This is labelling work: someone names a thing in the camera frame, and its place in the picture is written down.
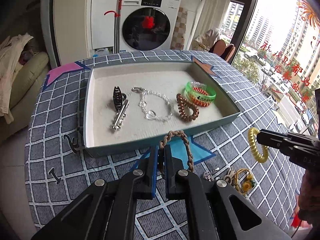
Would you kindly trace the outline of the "person's right hand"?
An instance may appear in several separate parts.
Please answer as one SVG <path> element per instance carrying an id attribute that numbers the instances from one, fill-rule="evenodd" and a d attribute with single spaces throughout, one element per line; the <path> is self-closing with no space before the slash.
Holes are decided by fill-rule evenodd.
<path id="1" fill-rule="evenodd" d="M 306 170 L 298 198 L 298 217 L 312 226 L 319 225 L 319 173 Z"/>

